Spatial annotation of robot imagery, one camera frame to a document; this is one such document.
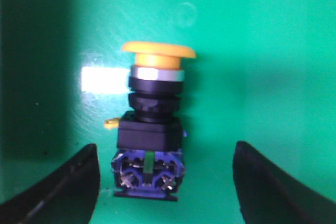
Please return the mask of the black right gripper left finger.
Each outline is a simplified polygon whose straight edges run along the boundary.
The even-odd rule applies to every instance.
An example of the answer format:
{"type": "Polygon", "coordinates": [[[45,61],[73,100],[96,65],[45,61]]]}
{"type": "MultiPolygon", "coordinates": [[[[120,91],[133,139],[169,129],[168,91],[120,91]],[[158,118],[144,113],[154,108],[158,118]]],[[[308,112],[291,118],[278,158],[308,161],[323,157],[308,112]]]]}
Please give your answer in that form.
{"type": "Polygon", "coordinates": [[[89,223],[100,189],[96,144],[1,204],[1,223],[89,223]]]}

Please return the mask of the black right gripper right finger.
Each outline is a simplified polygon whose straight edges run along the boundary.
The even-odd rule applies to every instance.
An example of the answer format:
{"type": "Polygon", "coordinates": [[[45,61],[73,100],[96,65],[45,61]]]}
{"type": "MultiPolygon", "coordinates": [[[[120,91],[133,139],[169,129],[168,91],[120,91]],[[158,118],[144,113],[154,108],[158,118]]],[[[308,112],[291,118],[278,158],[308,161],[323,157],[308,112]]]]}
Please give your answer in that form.
{"type": "Polygon", "coordinates": [[[245,223],[335,223],[335,202],[296,180],[245,141],[233,179],[245,223]]]}

